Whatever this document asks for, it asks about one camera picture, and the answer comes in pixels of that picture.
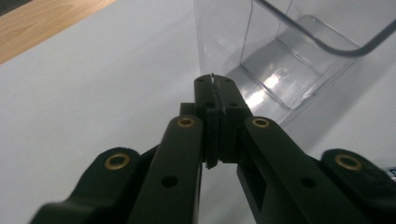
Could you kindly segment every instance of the mounting hole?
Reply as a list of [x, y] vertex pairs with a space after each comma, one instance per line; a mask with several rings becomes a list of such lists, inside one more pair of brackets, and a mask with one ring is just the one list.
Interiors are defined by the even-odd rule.
[[172, 188], [177, 185], [177, 178], [174, 175], [169, 175], [163, 178], [162, 184], [166, 188]]
[[266, 119], [254, 119], [253, 124], [259, 128], [266, 128], [270, 126], [270, 122]]
[[125, 153], [116, 153], [108, 157], [105, 161], [107, 170], [119, 170], [125, 167], [131, 159]]
[[359, 171], [362, 167], [360, 161], [347, 154], [336, 155], [335, 162], [337, 162], [338, 165], [352, 171]]
[[188, 119], [188, 118], [184, 118], [184, 119], [179, 119], [177, 121], [177, 125], [183, 128], [189, 128], [192, 125], [194, 125], [194, 120], [193, 119]]
[[301, 179], [300, 179], [300, 182], [301, 182], [301, 184], [302, 184], [304, 187], [309, 188], [309, 189], [313, 189], [314, 187], [317, 186], [317, 183], [316, 183], [313, 179], [311, 179], [311, 178], [309, 178], [309, 177], [303, 177], [303, 178], [301, 178]]

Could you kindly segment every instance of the container rim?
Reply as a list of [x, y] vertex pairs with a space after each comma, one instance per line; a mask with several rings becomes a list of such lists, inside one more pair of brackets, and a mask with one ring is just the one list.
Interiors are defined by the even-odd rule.
[[343, 49], [335, 49], [320, 39], [316, 38], [314, 35], [312, 35], [309, 31], [307, 31], [303, 26], [295, 22], [293, 19], [285, 15], [283, 12], [281, 12], [279, 9], [271, 5], [265, 0], [254, 0], [261, 4], [263, 7], [266, 7], [269, 9], [269, 11], [274, 14], [276, 17], [278, 17], [280, 20], [285, 22], [287, 25], [290, 27], [294, 28], [295, 30], [303, 33], [312, 41], [314, 41], [320, 48], [328, 51], [331, 54], [338, 55], [338, 56], [343, 56], [343, 57], [361, 57], [364, 56], [374, 49], [378, 47], [382, 42], [384, 42], [390, 35], [394, 33], [396, 30], [396, 19], [391, 22], [388, 26], [386, 26], [381, 32], [379, 32], [377, 35], [375, 35], [370, 41], [368, 41], [364, 46], [358, 48], [358, 49], [352, 49], [352, 50], [343, 50]]

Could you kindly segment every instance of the clear plastic container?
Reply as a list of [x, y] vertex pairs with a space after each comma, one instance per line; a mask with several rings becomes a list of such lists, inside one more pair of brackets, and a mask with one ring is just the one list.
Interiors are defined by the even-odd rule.
[[396, 27], [394, 0], [195, 0], [201, 72], [285, 124]]

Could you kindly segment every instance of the white surface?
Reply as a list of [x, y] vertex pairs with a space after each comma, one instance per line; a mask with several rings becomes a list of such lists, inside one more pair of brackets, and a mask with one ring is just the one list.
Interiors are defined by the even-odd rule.
[[[341, 98], [320, 99], [336, 109], [312, 106], [288, 128], [303, 148], [394, 155], [395, 43], [376, 52], [385, 62], [369, 61], [349, 82], [355, 91], [340, 84]], [[198, 76], [193, 5], [184, 0], [118, 0], [2, 64], [0, 223], [26, 223], [43, 203], [65, 199], [109, 148], [157, 145], [179, 103], [193, 101]], [[201, 191], [200, 223], [254, 223], [235, 166], [204, 170]]]

